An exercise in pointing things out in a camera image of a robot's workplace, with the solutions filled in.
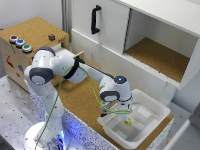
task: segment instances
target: cabinet shelf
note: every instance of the cabinet shelf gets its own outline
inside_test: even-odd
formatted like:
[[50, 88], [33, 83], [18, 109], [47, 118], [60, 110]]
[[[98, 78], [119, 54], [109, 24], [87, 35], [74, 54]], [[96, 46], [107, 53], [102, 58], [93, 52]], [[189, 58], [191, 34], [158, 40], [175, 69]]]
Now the cabinet shelf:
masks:
[[144, 38], [125, 53], [178, 82], [181, 82], [190, 61], [190, 58], [149, 38]]

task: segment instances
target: open cabinet compartment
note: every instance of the open cabinet compartment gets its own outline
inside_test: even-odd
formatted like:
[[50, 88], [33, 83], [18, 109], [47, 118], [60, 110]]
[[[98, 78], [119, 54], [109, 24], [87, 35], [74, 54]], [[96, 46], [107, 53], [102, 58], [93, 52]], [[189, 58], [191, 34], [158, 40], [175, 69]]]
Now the open cabinet compartment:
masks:
[[199, 51], [198, 40], [195, 35], [131, 9], [124, 55], [181, 88], [199, 70], [188, 67], [197, 65], [191, 59], [197, 59], [192, 55]]

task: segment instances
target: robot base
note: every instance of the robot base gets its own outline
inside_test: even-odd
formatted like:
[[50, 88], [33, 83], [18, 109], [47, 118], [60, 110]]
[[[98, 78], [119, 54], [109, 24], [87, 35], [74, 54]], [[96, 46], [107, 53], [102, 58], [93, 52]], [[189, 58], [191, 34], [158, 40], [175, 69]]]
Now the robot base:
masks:
[[[35, 124], [26, 132], [25, 138], [24, 138], [24, 150], [49, 150], [48, 147], [40, 148], [39, 146], [37, 146], [37, 148], [35, 149], [36, 142], [34, 138], [43, 125], [44, 125], [44, 122]], [[67, 147], [70, 142], [69, 137], [65, 137], [64, 142], [65, 142], [65, 147], [66, 147], [65, 150], [67, 150]]]

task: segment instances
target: cork board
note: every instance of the cork board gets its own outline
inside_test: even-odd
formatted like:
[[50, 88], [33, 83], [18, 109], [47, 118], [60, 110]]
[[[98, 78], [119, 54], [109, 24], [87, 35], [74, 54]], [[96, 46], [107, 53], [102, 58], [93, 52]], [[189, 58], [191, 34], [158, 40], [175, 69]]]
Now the cork board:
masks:
[[[55, 35], [55, 40], [48, 39], [49, 34]], [[61, 29], [55, 27], [40, 17], [35, 17], [12, 27], [0, 31], [0, 36], [9, 43], [10, 36], [17, 35], [19, 39], [25, 40], [33, 48], [33, 52], [40, 47], [49, 45], [59, 39], [68, 36]]]
[[125, 53], [178, 82], [181, 82], [190, 61], [190, 58], [149, 38], [143, 39]]
[[[93, 80], [93, 82], [97, 95], [99, 95], [98, 82], [95, 80]], [[103, 127], [97, 122], [97, 118], [101, 114], [100, 106], [95, 99], [92, 91], [92, 86], [88, 78], [86, 78], [81, 83], [64, 81], [60, 91], [60, 98], [65, 108], [79, 117], [83, 122], [93, 128], [96, 132], [98, 132], [120, 150], [125, 150], [110, 137], [108, 137], [105, 134]], [[154, 139], [161, 133], [161, 131], [173, 118], [173, 115], [169, 115], [136, 150], [145, 150], [148, 148], [148, 146], [154, 141]]]

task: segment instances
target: cabinet door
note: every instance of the cabinet door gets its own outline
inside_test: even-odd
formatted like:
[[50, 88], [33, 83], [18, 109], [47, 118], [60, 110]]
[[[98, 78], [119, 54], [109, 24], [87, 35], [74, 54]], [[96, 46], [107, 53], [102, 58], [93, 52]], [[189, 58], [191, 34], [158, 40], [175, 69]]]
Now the cabinet door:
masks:
[[[100, 32], [92, 34], [92, 10], [96, 5], [96, 28]], [[130, 9], [113, 0], [74, 0], [73, 29], [117, 53], [122, 54]]]

